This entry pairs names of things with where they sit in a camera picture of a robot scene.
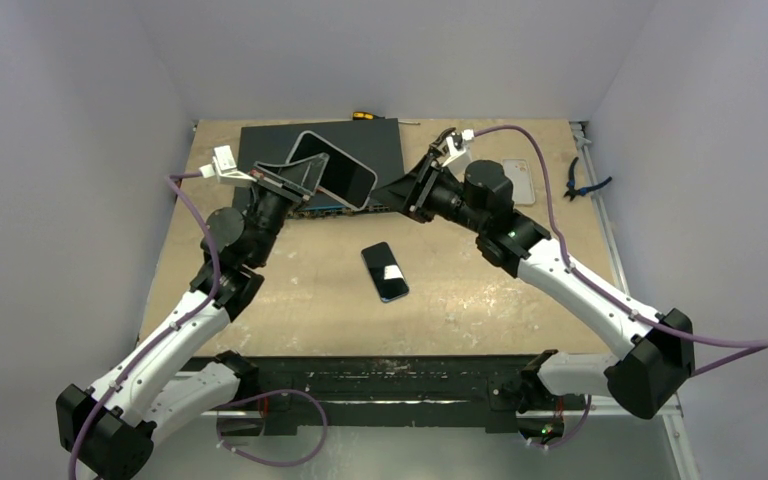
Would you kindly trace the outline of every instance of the table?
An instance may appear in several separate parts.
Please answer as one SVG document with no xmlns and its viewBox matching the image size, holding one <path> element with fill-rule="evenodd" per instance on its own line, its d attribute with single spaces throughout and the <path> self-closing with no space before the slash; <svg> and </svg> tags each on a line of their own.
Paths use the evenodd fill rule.
<svg viewBox="0 0 768 480">
<path fill-rule="evenodd" d="M 515 123 L 536 137 L 549 167 L 558 224 L 570 251 L 605 279 L 612 279 L 608 249 L 589 199 L 562 198 L 567 170 L 577 155 L 566 120 L 417 120 L 402 125 L 405 170 L 449 126 L 486 128 Z M 240 128 L 293 123 L 199 122 L 187 171 L 210 162 L 213 148 L 237 154 Z M 481 137 L 473 158 L 524 158 L 534 176 L 537 202 L 520 207 L 548 226 L 545 188 L 528 141 L 516 132 Z M 587 184 L 584 167 L 578 183 Z M 213 180 L 188 180 L 183 190 L 203 216 L 230 206 L 233 189 Z M 163 245 L 141 329 L 145 338 L 166 318 L 202 263 L 202 234 L 178 202 Z M 360 258 L 361 249 L 390 243 L 411 293 L 383 304 Z M 418 224 L 396 213 L 288 220 L 266 267 L 266 280 L 252 304 L 199 355 L 236 350 L 243 355 L 446 355 L 537 353 L 558 348 L 602 353 L 607 347 L 553 299 L 490 266 L 475 246 L 475 234 L 438 218 Z"/>
</svg>

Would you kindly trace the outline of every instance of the robotic arm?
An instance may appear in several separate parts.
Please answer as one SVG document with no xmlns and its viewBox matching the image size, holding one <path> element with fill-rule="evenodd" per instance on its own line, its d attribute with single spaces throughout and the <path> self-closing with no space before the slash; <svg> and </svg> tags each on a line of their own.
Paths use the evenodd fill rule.
<svg viewBox="0 0 768 480">
<path fill-rule="evenodd" d="M 611 396 L 630 413 L 652 418 L 693 372 L 693 346 L 636 321 L 635 315 L 656 317 L 688 333 L 690 320 L 678 310 L 661 315 L 626 297 L 572 258 L 577 272 L 571 271 L 561 261 L 562 244 L 514 208 L 513 186 L 501 165 L 471 161 L 473 138 L 471 130 L 443 132 L 413 170 L 371 197 L 420 223 L 440 215 L 475 232 L 476 245 L 491 265 L 552 296 L 610 347 L 609 355 L 547 351 L 535 358 L 522 370 L 528 386 L 522 411 L 555 396 L 589 394 Z M 221 274 L 214 271 L 206 238 L 205 263 L 166 320 L 89 388 L 70 385 L 57 399 L 61 445 L 77 449 L 77 458 L 101 478 L 133 477 L 154 444 L 180 426 L 217 405 L 260 393 L 257 367 L 233 352 L 219 355 L 184 382 L 168 388 L 167 383 L 252 301 L 263 283 L 254 270 L 266 264 L 287 214 L 322 187 L 330 158 L 320 153 L 286 165 L 256 164 L 247 174 L 237 169 L 228 147 L 215 153 L 204 176 L 247 187 L 252 196 L 245 212 L 223 208 L 207 221 Z M 455 176 L 460 172 L 463 182 Z M 595 293 L 574 273 L 625 299 L 626 308 Z M 212 302 L 185 317 L 210 294 L 215 294 Z"/>
</svg>

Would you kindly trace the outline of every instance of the yellow screwdriver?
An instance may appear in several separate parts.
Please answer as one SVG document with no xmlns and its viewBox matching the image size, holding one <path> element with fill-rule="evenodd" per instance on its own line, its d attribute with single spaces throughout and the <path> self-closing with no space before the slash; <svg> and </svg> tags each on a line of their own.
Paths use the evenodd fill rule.
<svg viewBox="0 0 768 480">
<path fill-rule="evenodd" d="M 387 117 L 382 117 L 380 115 L 375 115 L 369 112 L 353 112 L 352 113 L 352 120 L 378 120 L 381 118 L 387 118 Z M 398 122 L 401 123 L 402 125 L 419 125 L 419 122 L 406 122 L 403 120 L 398 120 Z"/>
</svg>

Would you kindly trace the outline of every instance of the blue pliers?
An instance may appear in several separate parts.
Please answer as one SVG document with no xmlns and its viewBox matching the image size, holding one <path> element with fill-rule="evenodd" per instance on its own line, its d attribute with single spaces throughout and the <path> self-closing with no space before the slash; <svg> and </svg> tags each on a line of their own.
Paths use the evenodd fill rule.
<svg viewBox="0 0 768 480">
<path fill-rule="evenodd" d="M 565 197 L 569 197 L 570 202 L 575 199 L 575 197 L 584 196 L 587 195 L 590 192 L 595 192 L 596 190 L 599 190 L 600 188 L 604 187 L 605 185 L 611 183 L 611 180 L 614 179 L 614 177 L 608 177 L 605 180 L 602 180 L 601 182 L 597 183 L 596 185 L 590 185 L 589 187 L 581 187 L 581 188 L 575 188 L 575 164 L 578 163 L 578 157 L 575 157 L 570 164 L 570 172 L 569 172 L 569 181 L 567 181 L 567 193 L 564 194 Z"/>
</svg>

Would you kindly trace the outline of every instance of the gray wall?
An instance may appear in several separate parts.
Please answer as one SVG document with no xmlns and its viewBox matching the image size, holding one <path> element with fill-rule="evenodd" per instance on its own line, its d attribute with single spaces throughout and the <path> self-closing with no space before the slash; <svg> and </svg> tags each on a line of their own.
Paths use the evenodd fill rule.
<svg viewBox="0 0 768 480">
<path fill-rule="evenodd" d="M 768 0 L 661 0 L 590 134 L 633 293 L 768 338 Z M 681 397 L 704 478 L 768 478 L 768 351 Z"/>
<path fill-rule="evenodd" d="M 584 119 L 655 0 L 135 3 L 195 117 Z"/>
<path fill-rule="evenodd" d="M 54 399 L 133 345 L 187 124 L 130 2 L 0 1 L 0 478 L 65 477 Z"/>
</svg>

